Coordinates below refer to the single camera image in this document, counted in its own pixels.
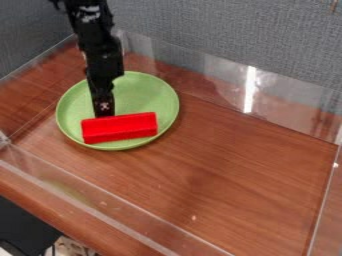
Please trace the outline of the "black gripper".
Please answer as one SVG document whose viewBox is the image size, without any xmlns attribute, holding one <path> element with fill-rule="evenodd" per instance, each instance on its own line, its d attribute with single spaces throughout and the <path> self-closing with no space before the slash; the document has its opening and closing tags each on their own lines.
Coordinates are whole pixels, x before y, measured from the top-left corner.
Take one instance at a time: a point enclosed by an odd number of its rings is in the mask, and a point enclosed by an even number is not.
<svg viewBox="0 0 342 256">
<path fill-rule="evenodd" d="M 107 0 L 49 0 L 67 14 L 86 56 L 87 84 L 97 118 L 115 114 L 114 80 L 125 74 L 122 43 L 113 35 Z"/>
</svg>

